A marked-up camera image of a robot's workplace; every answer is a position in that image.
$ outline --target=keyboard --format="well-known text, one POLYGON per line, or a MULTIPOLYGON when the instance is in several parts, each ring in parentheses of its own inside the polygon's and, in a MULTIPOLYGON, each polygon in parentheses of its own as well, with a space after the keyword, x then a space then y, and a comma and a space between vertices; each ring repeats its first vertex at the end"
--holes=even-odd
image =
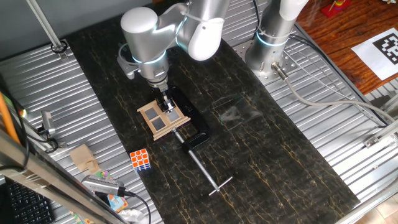
POLYGON ((8 220, 18 224, 51 224, 54 222, 54 214, 50 206, 50 201, 42 195, 34 192, 27 187, 6 180, 2 185, 2 192, 8 197, 2 201, 3 208, 10 203, 11 214, 7 214, 8 220))

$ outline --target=wooden floor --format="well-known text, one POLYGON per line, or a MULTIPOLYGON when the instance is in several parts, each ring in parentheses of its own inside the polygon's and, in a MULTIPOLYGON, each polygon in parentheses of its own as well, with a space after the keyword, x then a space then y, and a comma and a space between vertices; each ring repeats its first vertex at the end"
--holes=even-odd
POLYGON ((393 27, 398 30, 398 4, 351 0, 350 7, 328 19, 320 11, 332 2, 310 0, 298 23, 364 95, 397 78, 381 81, 351 48, 393 27))
POLYGON ((372 209, 356 224, 398 224, 398 195, 372 209))

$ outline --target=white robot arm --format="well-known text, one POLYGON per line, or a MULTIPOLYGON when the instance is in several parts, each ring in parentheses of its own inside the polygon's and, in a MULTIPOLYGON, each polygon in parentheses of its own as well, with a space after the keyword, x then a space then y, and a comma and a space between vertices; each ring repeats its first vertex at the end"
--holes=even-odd
MULTIPOLYGON (((161 16, 147 7, 126 12, 121 27, 141 76, 147 79, 162 111, 174 108, 167 85, 166 50, 179 46, 191 58, 203 61, 217 51, 230 0, 191 0, 171 6, 161 16)), ((252 70, 278 61, 297 16, 308 0, 272 0, 263 12, 264 30, 248 49, 252 70)))
POLYGON ((175 105, 167 85, 166 50, 176 45, 195 60, 206 60, 220 46, 230 0, 192 0, 171 6, 161 16, 149 8, 126 12, 121 27, 139 73, 147 79, 162 111, 175 105))

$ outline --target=black marble surface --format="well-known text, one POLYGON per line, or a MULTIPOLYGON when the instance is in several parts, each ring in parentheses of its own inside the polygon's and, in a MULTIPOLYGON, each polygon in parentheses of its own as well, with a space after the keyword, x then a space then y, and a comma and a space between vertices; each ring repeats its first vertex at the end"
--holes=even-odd
MULTIPOLYGON (((196 148, 221 192, 181 150, 175 136, 154 142, 136 110, 153 100, 139 75, 129 81, 116 61, 125 42, 120 17, 67 37, 128 152, 147 148, 152 169, 140 172, 164 222, 334 223, 359 201, 260 81, 225 42, 205 62, 168 50, 170 83, 179 86, 213 131, 196 148)), ((180 128, 187 138, 191 124, 180 128)))

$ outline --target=red object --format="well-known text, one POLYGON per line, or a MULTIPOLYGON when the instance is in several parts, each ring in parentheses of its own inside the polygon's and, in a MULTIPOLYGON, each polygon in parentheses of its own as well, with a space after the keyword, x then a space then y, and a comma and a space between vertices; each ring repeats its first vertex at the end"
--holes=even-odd
POLYGON ((329 9, 331 8, 331 5, 328 5, 327 7, 324 7, 321 12, 324 13, 324 15, 326 15, 328 18, 332 18, 333 16, 335 16, 338 12, 346 9, 348 6, 351 5, 351 1, 350 0, 346 0, 343 5, 341 5, 340 7, 336 7, 333 6, 332 9, 329 11, 329 9))

